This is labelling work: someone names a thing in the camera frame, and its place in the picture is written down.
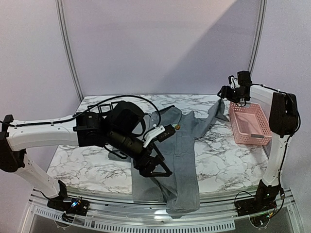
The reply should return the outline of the grey button shirt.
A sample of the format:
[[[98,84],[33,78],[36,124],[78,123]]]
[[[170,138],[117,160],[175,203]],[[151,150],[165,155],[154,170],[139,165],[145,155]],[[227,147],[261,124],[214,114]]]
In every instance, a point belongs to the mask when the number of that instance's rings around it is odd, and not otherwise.
[[[206,118],[196,118],[194,111],[183,114],[171,105],[158,113],[148,114],[144,120],[148,128],[153,122],[178,126],[170,138],[156,146],[172,171],[169,177],[144,178],[132,168],[132,198],[137,201],[158,201],[166,204],[169,214],[186,214],[197,211],[200,205],[199,186],[195,167],[195,141],[202,138],[217,121],[226,121],[225,104],[222,99],[208,109]]]

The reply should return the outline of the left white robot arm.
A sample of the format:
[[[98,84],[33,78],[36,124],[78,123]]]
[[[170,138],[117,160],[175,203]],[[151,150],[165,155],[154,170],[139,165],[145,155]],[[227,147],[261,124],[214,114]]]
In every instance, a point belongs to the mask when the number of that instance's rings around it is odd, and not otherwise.
[[[114,117],[87,112],[57,121],[18,121],[6,115],[0,132],[0,168],[15,173],[41,191],[62,211],[72,207],[66,185],[43,171],[27,157],[27,148],[44,146],[97,146],[111,145],[134,160],[134,167],[143,177],[169,177],[172,172],[155,145],[175,132],[173,126],[154,126],[140,140],[132,133],[137,123],[118,122]]]

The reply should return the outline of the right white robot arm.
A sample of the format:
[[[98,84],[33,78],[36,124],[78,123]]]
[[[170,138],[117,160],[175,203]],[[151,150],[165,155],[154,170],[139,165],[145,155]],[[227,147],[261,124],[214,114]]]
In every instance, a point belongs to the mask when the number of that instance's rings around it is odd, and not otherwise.
[[[263,84],[225,85],[218,97],[230,101],[229,118],[235,142],[271,145],[266,171],[251,207],[261,212],[280,189],[280,176],[291,138],[300,125],[296,96]]]

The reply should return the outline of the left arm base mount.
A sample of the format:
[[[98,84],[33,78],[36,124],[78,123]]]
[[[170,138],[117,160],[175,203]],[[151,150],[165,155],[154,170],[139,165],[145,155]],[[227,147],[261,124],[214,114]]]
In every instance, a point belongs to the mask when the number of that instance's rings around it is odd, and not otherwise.
[[[86,216],[90,202],[82,197],[67,198],[63,200],[57,200],[54,198],[48,200],[47,206],[58,211],[63,211],[66,214]]]

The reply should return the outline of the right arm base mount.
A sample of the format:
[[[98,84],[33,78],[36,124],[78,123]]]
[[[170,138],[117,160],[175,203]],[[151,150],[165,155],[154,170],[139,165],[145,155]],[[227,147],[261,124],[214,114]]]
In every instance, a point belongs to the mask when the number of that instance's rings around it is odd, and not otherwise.
[[[255,198],[234,201],[238,216],[252,215],[274,209],[276,201],[264,201],[259,203]]]

